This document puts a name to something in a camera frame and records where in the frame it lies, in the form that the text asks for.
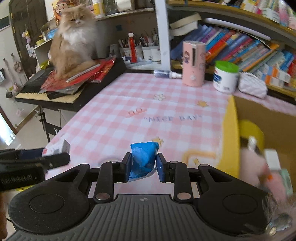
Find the door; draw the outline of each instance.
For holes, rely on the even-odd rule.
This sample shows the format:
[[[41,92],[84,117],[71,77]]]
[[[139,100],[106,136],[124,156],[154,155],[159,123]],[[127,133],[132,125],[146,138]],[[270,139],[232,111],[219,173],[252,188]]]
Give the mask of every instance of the door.
[[[29,78],[36,72],[36,58],[30,58],[26,45],[27,41],[22,33],[29,30],[31,43],[35,46],[41,35],[40,28],[47,22],[44,0],[11,0],[9,2],[9,16],[15,45],[24,67],[26,76]]]

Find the plastic packaging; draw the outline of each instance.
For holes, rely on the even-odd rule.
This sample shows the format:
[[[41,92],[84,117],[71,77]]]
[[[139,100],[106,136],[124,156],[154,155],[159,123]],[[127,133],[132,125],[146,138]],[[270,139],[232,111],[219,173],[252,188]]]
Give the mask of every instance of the plastic packaging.
[[[213,75],[214,88],[222,93],[235,91],[239,76],[239,67],[227,61],[216,61]]]
[[[103,0],[93,0],[94,14],[97,18],[105,17]]]
[[[152,171],[155,171],[154,165],[158,149],[159,144],[157,142],[131,144],[133,164],[129,181],[135,178],[145,177]]]
[[[169,70],[154,70],[153,74],[157,78],[182,79],[182,74],[178,74]]]

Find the floor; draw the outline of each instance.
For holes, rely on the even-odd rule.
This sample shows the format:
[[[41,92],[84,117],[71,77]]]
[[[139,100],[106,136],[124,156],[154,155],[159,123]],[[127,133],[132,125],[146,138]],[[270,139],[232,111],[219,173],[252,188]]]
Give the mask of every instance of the floor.
[[[75,112],[70,111],[53,111],[45,109],[46,121],[63,127],[74,115]],[[12,142],[7,145],[5,141],[0,142],[0,150],[15,148],[15,149],[33,149],[33,148],[42,148],[48,144],[46,134],[43,131],[42,124],[39,122],[40,117],[33,117],[12,139]],[[18,193],[18,191],[9,191],[6,193],[5,205],[6,208],[10,200]],[[12,223],[7,222],[8,237],[15,232],[15,229]]]

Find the white jar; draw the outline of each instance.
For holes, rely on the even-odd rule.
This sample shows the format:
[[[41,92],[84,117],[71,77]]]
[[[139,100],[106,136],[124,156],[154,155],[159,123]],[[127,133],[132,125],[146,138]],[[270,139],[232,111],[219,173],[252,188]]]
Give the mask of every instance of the white jar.
[[[92,0],[96,19],[105,17],[103,0]]]
[[[216,61],[213,75],[213,85],[222,93],[231,94],[237,87],[239,67],[227,61]]]

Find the wall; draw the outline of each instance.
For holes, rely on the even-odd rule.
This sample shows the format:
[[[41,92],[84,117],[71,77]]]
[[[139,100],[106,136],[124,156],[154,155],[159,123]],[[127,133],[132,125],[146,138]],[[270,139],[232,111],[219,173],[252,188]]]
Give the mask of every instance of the wall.
[[[0,3],[0,19],[9,15],[8,9],[9,0],[4,0]],[[7,89],[12,86],[12,80],[9,76],[8,70],[4,64],[3,58],[5,58],[13,74],[13,78],[18,85],[25,84],[27,78],[24,73],[17,74],[13,70],[13,60],[11,57],[11,53],[14,54],[16,60],[19,61],[19,56],[17,53],[17,49],[15,46],[15,40],[13,38],[11,27],[6,28],[0,31],[0,69],[4,68],[6,80],[0,84],[0,105],[7,115],[10,122],[15,126],[22,122],[22,120],[35,108],[34,105],[24,104],[19,102],[13,102],[12,99],[7,99],[5,97]],[[23,110],[22,115],[20,117],[16,116],[17,109]]]

